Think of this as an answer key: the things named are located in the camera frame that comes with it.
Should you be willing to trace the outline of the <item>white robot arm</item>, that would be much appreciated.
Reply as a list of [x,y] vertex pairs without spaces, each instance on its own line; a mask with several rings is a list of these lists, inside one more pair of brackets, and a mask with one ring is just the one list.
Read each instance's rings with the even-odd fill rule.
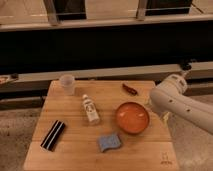
[[151,109],[174,113],[213,135],[213,106],[184,96],[187,88],[183,76],[169,75],[150,91]]

